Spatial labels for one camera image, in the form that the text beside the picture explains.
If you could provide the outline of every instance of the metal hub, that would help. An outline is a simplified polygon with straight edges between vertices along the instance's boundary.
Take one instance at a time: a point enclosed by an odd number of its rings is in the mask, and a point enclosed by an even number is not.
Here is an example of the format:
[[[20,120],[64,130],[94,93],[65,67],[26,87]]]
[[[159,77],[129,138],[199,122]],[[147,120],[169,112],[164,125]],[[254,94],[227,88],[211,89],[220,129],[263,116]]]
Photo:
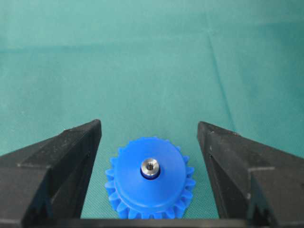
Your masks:
[[[160,165],[156,159],[148,158],[142,162],[141,173],[146,179],[152,180],[159,176]]]

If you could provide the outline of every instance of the plastic gear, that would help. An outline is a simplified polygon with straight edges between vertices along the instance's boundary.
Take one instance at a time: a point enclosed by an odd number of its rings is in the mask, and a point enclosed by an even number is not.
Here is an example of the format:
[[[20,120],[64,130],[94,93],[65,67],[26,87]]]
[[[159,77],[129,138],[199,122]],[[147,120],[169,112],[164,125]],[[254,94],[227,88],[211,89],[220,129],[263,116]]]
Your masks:
[[[155,158],[160,174],[154,180],[140,172],[143,160]],[[193,167],[180,148],[157,137],[140,138],[119,148],[118,157],[111,158],[112,168],[106,170],[105,188],[109,201],[121,219],[182,218],[193,197]]]

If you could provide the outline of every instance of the blue gear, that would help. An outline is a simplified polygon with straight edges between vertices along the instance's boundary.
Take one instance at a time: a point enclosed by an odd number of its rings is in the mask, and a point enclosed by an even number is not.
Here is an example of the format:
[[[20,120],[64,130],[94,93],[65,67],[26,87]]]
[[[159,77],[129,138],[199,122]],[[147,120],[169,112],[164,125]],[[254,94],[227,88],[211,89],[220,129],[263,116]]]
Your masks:
[[[154,158],[160,174],[148,180],[141,174],[141,163]],[[140,138],[119,148],[118,157],[111,158],[112,168],[106,170],[105,188],[114,210],[121,219],[182,218],[192,199],[195,181],[189,157],[168,140]]]

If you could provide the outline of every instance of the teal backdrop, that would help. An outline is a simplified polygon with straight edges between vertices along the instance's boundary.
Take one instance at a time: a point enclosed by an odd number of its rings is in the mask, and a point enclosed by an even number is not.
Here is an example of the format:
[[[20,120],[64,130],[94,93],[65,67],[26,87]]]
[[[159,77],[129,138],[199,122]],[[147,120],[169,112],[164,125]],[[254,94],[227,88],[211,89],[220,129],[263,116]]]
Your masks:
[[[304,1],[1,0],[0,155],[101,119],[83,218],[142,136],[190,157],[185,218],[217,218],[196,139],[206,121],[304,157]]]

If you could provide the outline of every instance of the center hole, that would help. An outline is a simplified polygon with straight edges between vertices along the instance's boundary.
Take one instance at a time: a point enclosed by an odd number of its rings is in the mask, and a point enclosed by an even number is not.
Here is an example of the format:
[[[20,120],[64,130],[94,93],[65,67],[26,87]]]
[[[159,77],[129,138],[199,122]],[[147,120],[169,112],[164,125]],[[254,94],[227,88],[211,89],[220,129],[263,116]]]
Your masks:
[[[154,169],[154,165],[151,162],[149,162],[146,167],[147,167],[147,170],[153,170]]]

